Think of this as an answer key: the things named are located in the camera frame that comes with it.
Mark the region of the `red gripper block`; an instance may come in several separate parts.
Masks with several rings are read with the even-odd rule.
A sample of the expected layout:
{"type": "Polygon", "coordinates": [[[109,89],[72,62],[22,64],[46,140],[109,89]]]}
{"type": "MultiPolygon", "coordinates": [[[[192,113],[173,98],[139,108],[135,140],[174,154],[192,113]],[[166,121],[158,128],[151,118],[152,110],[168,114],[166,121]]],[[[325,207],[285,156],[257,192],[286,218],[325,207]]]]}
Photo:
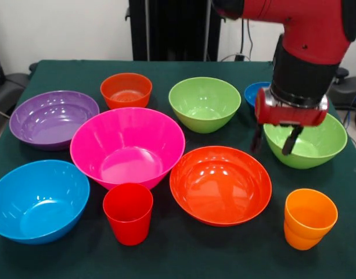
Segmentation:
{"type": "Polygon", "coordinates": [[[320,125],[324,121],[328,109],[329,101],[326,95],[323,96],[317,107],[299,108],[275,99],[270,88],[260,88],[255,101],[257,125],[251,142],[251,151],[257,153],[261,148],[263,124],[274,126],[299,125],[293,127],[282,148],[283,155],[291,154],[299,135],[303,131],[303,126],[320,125]]]}

